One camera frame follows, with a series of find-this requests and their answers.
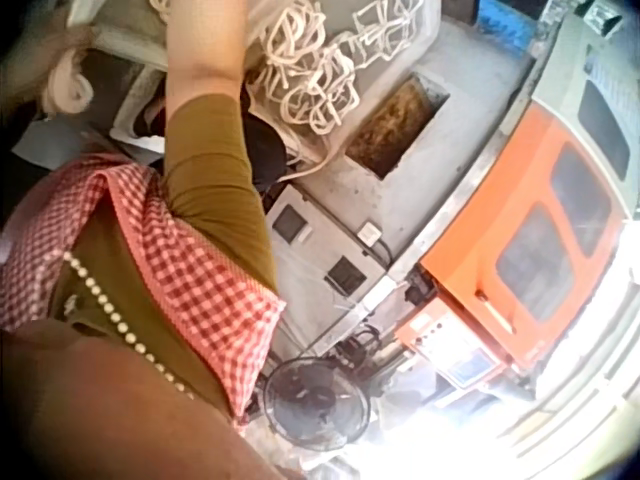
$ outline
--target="rectangular hole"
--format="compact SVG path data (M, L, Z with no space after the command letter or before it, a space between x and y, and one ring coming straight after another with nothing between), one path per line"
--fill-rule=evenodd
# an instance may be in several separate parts
M383 180L448 97L433 82L410 77L360 128L347 147L347 156Z

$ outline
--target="white machine panel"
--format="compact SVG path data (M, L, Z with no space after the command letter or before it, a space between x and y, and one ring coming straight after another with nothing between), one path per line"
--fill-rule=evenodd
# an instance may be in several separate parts
M385 269L351 233L291 185L267 214L267 222L278 290L287 302L272 350L288 360L346 315Z

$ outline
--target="gingham fabric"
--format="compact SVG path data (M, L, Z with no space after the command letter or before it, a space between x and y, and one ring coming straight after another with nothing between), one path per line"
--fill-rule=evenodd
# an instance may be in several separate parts
M217 374L239 419L284 302L172 217L160 177L152 169L121 156L94 155L43 182L23 203L34 203L52 184L54 193L20 229L0 271L0 327L12 331L47 315L62 252L73 249L83 225L108 192L150 294ZM92 275L99 279L100 272Z

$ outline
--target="white bead trim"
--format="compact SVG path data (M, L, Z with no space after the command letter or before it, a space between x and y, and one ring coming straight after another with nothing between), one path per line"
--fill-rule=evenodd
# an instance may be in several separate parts
M157 362L156 357L153 354L147 353L146 345L144 345L141 342L138 342L137 335L130 331L129 325L127 323L122 321L122 315L120 315L118 312L115 311L116 309L115 306L111 302L109 302L109 297L104 293L102 293L102 289L98 285L97 281L93 277L88 276L89 271L82 266L82 264L80 263L80 260L75 258L71 252L62 253L60 250L54 250L46 254L45 260L50 261L53 258L60 257L61 255L62 255L62 259L65 262L67 262L73 270L76 271L76 274L78 275L78 277L85 278L85 281L84 281L85 286L89 289L91 294L94 297L96 297L96 301L98 302L99 305L102 306L102 309L104 310L105 314L109 316L109 320L111 320L111 323L115 324L116 330L118 331L118 333L120 333L123 336L125 343L127 343L128 345L131 345L136 352L138 352L141 355L144 355L144 358L146 358L149 362L153 363L156 369L163 374L164 378L166 378L170 383L172 383L179 392L184 392L188 398L190 398L191 400L194 400L195 396L193 395L193 393L187 391L184 384L178 382L176 380L175 375L169 372L162 363ZM36 276L38 275L38 273L41 273L41 272L42 274L44 274L44 266L40 268L42 268L42 270L38 270L36 272ZM35 304L32 307L31 313L34 313L33 310L37 310L37 307L35 306Z

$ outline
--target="hand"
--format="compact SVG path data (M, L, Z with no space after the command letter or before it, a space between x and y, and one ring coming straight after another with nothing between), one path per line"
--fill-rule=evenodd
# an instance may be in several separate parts
M67 29L68 7L41 13L26 26L21 40L0 67L0 108L3 113L36 99L49 73L70 49L83 51L93 43L91 26Z

